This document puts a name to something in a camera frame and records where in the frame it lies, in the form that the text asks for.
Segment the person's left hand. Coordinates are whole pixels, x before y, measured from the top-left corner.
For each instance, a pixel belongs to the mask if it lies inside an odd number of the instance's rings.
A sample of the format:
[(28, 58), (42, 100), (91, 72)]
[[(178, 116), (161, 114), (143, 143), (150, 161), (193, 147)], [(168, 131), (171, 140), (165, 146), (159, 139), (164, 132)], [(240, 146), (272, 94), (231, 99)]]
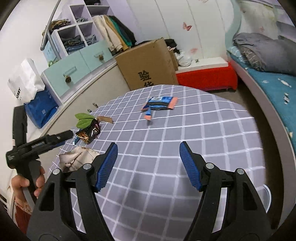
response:
[[(43, 186), (45, 185), (45, 170), (44, 168), (41, 166), (40, 167), (40, 175), (36, 180), (36, 190), (34, 191), (34, 196), (39, 197)], [(11, 180), (11, 186), (13, 188), (15, 197), (17, 197), (18, 199), (21, 200), (25, 200), (25, 196), (23, 194), (23, 188), (27, 188), (30, 185), (30, 181), (21, 176), (21, 175), (16, 175), (15, 177), (12, 178)]]

